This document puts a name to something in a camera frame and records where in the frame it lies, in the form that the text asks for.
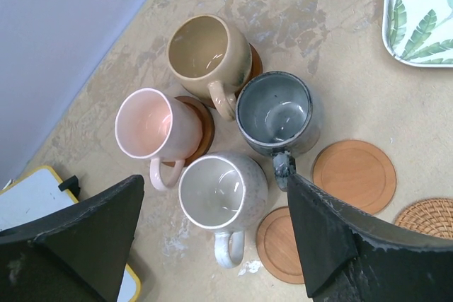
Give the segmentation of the white mug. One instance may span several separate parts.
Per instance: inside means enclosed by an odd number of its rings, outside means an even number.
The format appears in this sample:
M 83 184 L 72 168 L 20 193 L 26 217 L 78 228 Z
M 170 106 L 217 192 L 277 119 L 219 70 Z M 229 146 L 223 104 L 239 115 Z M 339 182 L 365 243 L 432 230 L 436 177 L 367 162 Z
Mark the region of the white mug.
M 268 182 L 251 157 L 223 151 L 191 163 L 178 187 L 180 206 L 196 226 L 214 234 L 214 256 L 226 269 L 243 260 L 245 230 L 265 213 Z

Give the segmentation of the brown ringed wood coaster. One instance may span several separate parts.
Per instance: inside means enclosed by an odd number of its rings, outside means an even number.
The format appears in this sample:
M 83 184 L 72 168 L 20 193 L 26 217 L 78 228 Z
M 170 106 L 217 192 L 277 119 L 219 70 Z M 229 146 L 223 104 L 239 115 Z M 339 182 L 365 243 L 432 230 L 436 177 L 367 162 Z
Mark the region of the brown ringed wood coaster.
M 250 48 L 252 55 L 252 67 L 248 80 L 254 79 L 255 77 L 263 73 L 263 63 L 259 53 L 257 52 L 253 45 L 250 45 Z

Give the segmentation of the pink mug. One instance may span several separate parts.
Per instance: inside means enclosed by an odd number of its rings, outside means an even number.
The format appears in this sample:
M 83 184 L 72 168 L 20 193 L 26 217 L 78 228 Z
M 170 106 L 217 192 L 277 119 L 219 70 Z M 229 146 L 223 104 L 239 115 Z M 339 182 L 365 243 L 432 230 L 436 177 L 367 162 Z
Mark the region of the pink mug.
M 185 160 L 202 140 L 202 123 L 194 110 L 155 88 L 141 88 L 121 104 L 115 118 L 115 138 L 123 153 L 150 161 L 155 189 L 173 188 Z

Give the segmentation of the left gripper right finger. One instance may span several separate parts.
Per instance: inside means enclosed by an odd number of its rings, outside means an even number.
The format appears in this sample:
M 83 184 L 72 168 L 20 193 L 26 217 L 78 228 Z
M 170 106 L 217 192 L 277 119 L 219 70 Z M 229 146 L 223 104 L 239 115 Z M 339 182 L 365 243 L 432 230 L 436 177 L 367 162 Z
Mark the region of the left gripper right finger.
M 452 241 L 409 231 L 287 182 L 306 294 L 314 301 L 451 301 Z

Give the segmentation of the grey blue mug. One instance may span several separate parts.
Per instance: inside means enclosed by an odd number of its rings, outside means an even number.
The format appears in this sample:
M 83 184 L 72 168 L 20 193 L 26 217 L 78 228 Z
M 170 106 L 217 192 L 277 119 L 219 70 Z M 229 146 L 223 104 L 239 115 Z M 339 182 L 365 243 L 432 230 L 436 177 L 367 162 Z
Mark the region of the grey blue mug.
M 271 157 L 277 186 L 286 192 L 288 178 L 297 172 L 295 158 L 310 151 L 321 136 L 323 104 L 299 77 L 269 71 L 241 91 L 236 121 L 248 145 Z

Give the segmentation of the light wood rimmed coaster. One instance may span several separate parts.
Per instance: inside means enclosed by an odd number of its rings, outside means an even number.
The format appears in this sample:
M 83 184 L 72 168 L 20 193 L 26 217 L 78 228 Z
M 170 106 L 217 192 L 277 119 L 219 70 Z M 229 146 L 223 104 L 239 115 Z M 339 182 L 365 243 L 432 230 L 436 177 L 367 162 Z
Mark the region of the light wood rimmed coaster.
M 264 268 L 288 284 L 304 284 L 289 207 L 270 212 L 260 223 L 256 247 Z

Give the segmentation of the woven rattan coaster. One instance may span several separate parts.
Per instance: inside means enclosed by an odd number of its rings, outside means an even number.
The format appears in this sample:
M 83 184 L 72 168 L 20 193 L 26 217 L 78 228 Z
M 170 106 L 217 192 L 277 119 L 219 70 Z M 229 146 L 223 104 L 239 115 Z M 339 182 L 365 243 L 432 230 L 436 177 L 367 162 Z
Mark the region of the woven rattan coaster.
M 452 198 L 429 198 L 414 202 L 404 208 L 394 224 L 438 238 L 452 239 Z

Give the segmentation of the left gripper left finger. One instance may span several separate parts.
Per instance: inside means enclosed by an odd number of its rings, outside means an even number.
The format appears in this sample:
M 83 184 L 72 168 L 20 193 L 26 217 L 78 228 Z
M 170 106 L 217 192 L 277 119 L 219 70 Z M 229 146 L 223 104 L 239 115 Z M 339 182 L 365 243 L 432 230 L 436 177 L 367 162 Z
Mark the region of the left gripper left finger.
M 144 198 L 131 175 L 1 232 L 2 301 L 116 301 Z

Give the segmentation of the light wood coaster smooth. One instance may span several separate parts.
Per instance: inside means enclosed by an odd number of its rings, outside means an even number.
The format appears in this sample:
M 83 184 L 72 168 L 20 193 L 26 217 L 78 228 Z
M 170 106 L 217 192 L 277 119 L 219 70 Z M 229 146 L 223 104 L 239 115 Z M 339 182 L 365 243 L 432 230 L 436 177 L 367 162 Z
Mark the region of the light wood coaster smooth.
M 327 146 L 314 162 L 312 179 L 325 192 L 368 214 L 383 210 L 396 191 L 396 170 L 390 158 L 360 140 Z

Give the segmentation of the tan ceramic mug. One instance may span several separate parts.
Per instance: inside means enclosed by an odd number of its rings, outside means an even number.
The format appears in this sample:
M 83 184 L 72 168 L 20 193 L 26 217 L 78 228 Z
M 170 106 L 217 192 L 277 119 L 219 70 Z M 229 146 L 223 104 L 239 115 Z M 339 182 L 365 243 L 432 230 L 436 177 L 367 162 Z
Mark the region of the tan ceramic mug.
M 210 100 L 225 120 L 236 119 L 236 92 L 251 75 L 253 57 L 235 25 L 212 14 L 189 18 L 169 40 L 167 57 L 185 90 Z

